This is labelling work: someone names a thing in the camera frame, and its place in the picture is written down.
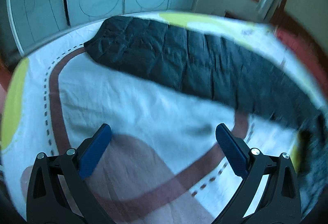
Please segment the red pillow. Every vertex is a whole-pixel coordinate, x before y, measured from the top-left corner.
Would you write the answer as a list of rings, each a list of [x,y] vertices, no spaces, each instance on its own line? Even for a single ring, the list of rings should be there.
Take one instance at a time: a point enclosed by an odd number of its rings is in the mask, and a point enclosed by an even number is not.
[[[320,64],[319,57],[310,49],[310,45],[301,37],[281,28],[277,28],[274,34],[305,65],[314,76],[325,97],[327,97],[327,72]]]

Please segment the patterned white bed sheet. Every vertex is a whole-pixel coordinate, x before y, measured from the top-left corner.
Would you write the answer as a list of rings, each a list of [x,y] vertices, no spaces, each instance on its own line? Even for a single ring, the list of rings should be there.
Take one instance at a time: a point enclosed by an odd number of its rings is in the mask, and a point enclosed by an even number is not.
[[[176,12],[127,17],[225,37],[264,57],[310,97],[327,125],[327,97],[271,27]],[[2,114],[1,154],[6,187],[21,217],[37,155],[75,149],[103,123],[111,127],[112,139],[85,182],[117,223],[212,222],[241,183],[216,141],[221,123],[263,154],[287,153],[298,180],[299,130],[95,62],[84,43],[103,22],[42,46],[13,73]]]

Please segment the black quilted puffer jacket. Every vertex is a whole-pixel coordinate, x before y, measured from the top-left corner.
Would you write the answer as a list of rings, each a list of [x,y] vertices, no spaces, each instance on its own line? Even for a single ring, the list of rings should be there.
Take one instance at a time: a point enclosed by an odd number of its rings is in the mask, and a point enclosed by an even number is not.
[[[126,16],[106,19],[84,47],[111,69],[299,130],[302,214],[314,208],[327,186],[325,117],[272,62],[225,37]]]

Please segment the wooden nightstand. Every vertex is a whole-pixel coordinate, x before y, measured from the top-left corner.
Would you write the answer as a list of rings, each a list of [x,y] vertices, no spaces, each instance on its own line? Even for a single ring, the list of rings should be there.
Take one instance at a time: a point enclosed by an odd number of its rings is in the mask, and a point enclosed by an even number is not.
[[[256,16],[246,16],[245,14],[231,12],[231,11],[225,11],[224,14],[225,18],[229,19],[238,19],[240,21],[248,21],[248,22],[260,22]]]

